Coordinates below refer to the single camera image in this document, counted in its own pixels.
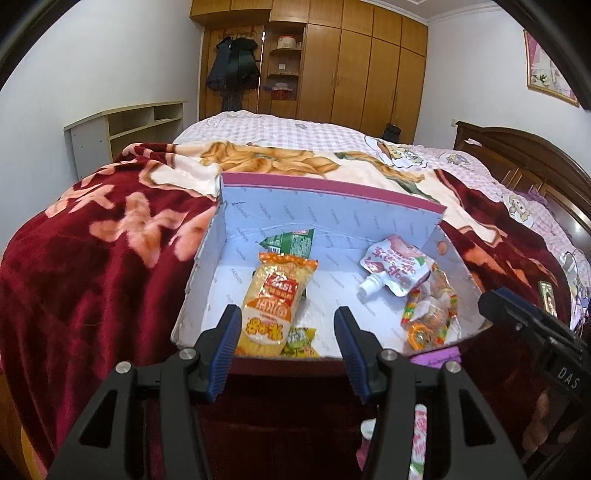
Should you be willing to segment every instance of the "wooden headboard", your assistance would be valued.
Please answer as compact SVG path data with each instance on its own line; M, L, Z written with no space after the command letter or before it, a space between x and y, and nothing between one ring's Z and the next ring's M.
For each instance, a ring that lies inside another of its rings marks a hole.
M457 123L454 149L478 158L494 178L515 192L535 187L573 245L591 258L591 177L561 149L521 130L465 122Z

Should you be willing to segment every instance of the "wooden shelf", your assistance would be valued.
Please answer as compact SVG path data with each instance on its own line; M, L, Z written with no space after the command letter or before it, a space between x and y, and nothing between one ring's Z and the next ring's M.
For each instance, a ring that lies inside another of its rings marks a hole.
M281 73L281 72L273 72L268 75L269 77L299 77L299 73Z
M129 144L170 143L183 131L183 103L158 102L96 113L66 127L66 146L81 180Z
M275 48L273 50L270 51L271 54L277 53L277 52L284 52L284 51L297 51L301 53L301 48Z
M136 132L146 130L147 128L157 127L158 125L162 125L162 124L169 124L170 122L176 122L176 121L182 120L182 119L183 119L182 116L178 116L176 118L163 118L162 120L156 120L155 122L153 122L151 124L142 125L141 127L137 127L137 128L132 128L131 130L121 132L120 134L117 134L117 135L111 135L109 137L109 140L114 140L115 138L124 137L125 135L134 134Z

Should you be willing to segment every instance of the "pink checkered bedding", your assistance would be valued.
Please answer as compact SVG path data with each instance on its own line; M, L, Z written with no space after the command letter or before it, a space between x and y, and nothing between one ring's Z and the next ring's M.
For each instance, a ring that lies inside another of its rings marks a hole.
M224 112L197 122L187 128L175 143L201 143L210 140L227 140L236 144L250 142L262 147L334 152L361 151L374 156L376 154L370 145L371 137L350 128L277 118L272 115L256 115L247 111ZM508 208L511 201L509 196L515 201L515 193L496 181L488 169L468 153L427 148L422 145L405 147L421 159L420 163L405 167L406 170L441 168L452 173L467 187L480 190L491 200L505 202ZM579 251L575 251L576 248L550 212L541 203L528 201L521 196L518 196L518 201L529 210L532 217L525 225L545 239L548 250L560 264L564 263L567 252L574 252L580 281L585 287L591 287L589 263Z

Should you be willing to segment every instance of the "smartphone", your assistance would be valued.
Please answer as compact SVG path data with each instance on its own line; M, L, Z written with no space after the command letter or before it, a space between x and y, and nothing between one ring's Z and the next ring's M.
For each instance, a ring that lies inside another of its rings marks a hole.
M556 302L554 301L554 290L552 289L552 285L546 281L540 281L538 282L538 288L540 289L540 297L542 298L544 310L557 317Z

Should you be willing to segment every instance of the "framed picture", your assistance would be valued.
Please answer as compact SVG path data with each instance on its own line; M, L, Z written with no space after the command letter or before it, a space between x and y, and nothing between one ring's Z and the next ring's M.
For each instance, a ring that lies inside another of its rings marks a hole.
M525 30L524 35L527 53L527 87L579 106L579 101L569 84L566 83L548 54Z

